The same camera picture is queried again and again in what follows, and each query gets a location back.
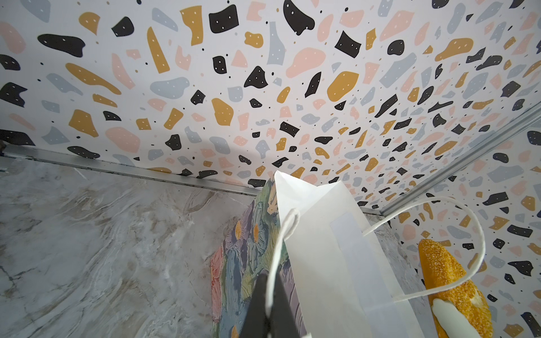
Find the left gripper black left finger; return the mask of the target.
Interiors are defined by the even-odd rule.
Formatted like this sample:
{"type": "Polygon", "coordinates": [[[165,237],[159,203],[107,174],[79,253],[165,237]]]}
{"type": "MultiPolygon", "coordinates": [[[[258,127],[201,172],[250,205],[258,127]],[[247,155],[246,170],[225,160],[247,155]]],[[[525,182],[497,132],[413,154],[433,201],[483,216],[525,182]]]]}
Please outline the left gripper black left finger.
{"type": "Polygon", "coordinates": [[[260,274],[256,279],[239,338],[265,338],[270,334],[271,324],[266,314],[267,280],[266,273],[260,274]]]}

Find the white floral paper bag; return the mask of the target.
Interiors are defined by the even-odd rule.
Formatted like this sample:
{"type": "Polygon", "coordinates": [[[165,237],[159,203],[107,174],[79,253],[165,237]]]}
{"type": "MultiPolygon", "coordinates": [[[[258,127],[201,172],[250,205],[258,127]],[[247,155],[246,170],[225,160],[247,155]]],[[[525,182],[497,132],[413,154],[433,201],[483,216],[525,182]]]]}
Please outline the white floral paper bag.
{"type": "Polygon", "coordinates": [[[432,313],[434,299],[449,301],[480,337],[493,336],[486,298],[473,276],[486,253],[475,213],[462,206],[478,234],[469,268],[440,243],[418,242],[425,287],[406,293],[376,230],[341,182],[314,186],[276,172],[211,258],[214,337],[239,337],[256,279],[280,276],[301,337],[422,337],[411,301],[424,299],[437,337],[448,337],[432,313]]]}

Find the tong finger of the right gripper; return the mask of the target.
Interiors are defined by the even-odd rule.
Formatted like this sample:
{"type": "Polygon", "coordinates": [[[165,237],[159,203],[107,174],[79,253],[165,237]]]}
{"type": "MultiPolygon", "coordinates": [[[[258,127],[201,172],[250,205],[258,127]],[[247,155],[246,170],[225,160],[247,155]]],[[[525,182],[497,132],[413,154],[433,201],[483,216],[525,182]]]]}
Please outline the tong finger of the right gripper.
{"type": "Polygon", "coordinates": [[[441,299],[434,299],[432,313],[440,326],[450,338],[480,338],[476,328],[466,319],[453,303],[441,299]]]}

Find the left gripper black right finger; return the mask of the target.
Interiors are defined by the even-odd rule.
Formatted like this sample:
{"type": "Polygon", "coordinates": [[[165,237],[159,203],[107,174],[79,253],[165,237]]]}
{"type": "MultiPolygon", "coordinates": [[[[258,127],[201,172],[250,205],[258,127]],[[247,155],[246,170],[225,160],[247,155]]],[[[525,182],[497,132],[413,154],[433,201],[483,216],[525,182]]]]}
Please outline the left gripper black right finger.
{"type": "Polygon", "coordinates": [[[269,286],[269,337],[300,338],[287,294],[279,275],[270,280],[269,286]]]}

